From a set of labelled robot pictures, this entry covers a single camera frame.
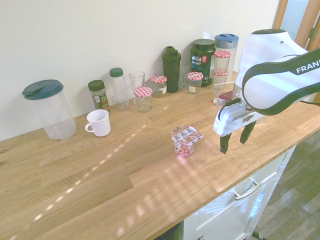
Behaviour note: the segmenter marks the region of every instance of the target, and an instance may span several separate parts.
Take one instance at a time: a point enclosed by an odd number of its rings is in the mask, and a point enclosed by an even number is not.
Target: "green pitcher lid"
[[[122,68],[120,68],[120,67],[112,68],[109,71],[109,73],[110,73],[110,76],[114,77],[114,78],[120,77],[124,74],[124,72],[122,71]]]
[[[105,83],[102,80],[93,80],[88,83],[88,87],[91,92],[98,92],[105,88]]]
[[[60,93],[64,89],[64,86],[58,80],[48,79],[37,81],[27,86],[22,94],[25,99],[39,100],[46,99],[57,93]]]
[[[197,39],[193,41],[197,49],[210,49],[215,46],[215,41],[212,39]]]

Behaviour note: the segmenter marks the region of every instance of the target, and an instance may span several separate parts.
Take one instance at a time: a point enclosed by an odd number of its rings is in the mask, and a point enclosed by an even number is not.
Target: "drawer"
[[[277,177],[280,178],[292,155],[293,150],[294,148],[277,157],[275,160],[259,169],[250,177],[238,183],[236,186],[223,193],[221,196],[217,197],[215,200],[194,213],[192,221],[197,222],[196,228],[200,229],[212,218],[223,212],[224,209],[229,208],[231,205],[235,204],[236,193],[238,193],[239,195],[245,195],[251,192],[253,189],[256,189],[258,186],[254,184],[254,181],[259,185],[260,183],[263,184],[268,179],[276,175],[278,175]]]

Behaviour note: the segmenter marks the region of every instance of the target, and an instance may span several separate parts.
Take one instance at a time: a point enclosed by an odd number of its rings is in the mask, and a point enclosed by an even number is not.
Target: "glass jar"
[[[88,83],[90,94],[92,96],[95,109],[104,109],[110,111],[105,83],[102,80],[93,80]]]
[[[219,73],[219,72],[213,72],[213,84],[212,89],[215,90],[222,90],[226,87],[226,80],[228,77],[228,72]]]
[[[226,73],[228,71],[229,59],[231,53],[226,50],[214,52],[214,65],[213,71],[216,73]]]
[[[201,83],[204,75],[201,72],[192,71],[187,75],[188,93],[198,94],[200,93]]]
[[[155,98],[163,98],[167,93],[167,80],[168,78],[164,75],[155,75],[150,78],[154,86],[153,96]]]
[[[134,91],[134,95],[139,112],[146,113],[152,109],[152,89],[150,87],[138,87]]]
[[[129,98],[123,70],[120,67],[116,67],[112,68],[109,73],[116,107],[120,110],[128,109]]]

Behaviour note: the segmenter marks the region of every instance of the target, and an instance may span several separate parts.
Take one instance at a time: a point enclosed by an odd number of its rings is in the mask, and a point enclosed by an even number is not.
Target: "dark green shaker bottle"
[[[179,71],[181,54],[173,46],[167,46],[166,52],[162,54],[164,75],[168,78],[166,81],[166,91],[175,93],[178,91]]]

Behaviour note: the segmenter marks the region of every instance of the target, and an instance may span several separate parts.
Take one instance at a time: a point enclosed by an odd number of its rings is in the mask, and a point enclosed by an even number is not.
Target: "yogurt lid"
[[[180,145],[192,146],[204,136],[192,126],[178,126],[171,132],[171,139]]]

